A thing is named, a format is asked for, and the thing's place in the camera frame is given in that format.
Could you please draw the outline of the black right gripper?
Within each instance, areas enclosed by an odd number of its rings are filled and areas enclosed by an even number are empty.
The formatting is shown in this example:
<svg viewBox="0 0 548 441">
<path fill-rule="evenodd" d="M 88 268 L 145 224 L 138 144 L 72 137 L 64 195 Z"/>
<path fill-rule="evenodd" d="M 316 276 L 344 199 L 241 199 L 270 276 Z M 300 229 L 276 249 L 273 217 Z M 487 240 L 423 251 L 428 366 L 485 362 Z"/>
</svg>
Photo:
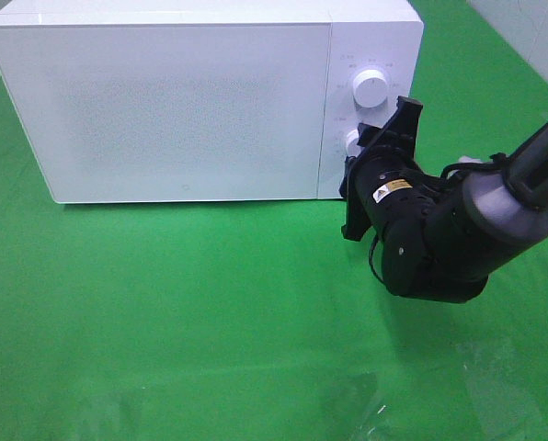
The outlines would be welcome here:
<svg viewBox="0 0 548 441">
<path fill-rule="evenodd" d="M 361 157 L 347 156 L 340 196 L 346 201 L 345 239 L 359 242 L 373 229 L 382 239 L 423 235 L 440 198 L 440 180 L 413 160 L 423 104 L 399 96 L 382 127 L 361 122 Z"/>
</svg>

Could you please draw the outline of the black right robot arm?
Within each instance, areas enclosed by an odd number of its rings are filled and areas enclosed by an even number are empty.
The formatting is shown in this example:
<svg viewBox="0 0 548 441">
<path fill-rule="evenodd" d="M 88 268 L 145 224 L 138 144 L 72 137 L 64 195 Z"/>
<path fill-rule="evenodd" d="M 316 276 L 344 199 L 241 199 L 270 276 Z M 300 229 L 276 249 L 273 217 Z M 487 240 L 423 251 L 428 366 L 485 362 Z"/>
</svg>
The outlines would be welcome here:
<svg viewBox="0 0 548 441">
<path fill-rule="evenodd" d="M 382 126 L 360 124 L 345 162 L 343 236 L 374 231 L 374 276 L 395 296 L 464 303 L 489 275 L 548 237 L 548 122 L 512 154 L 428 175 L 414 155 L 420 102 L 399 97 Z"/>
</svg>

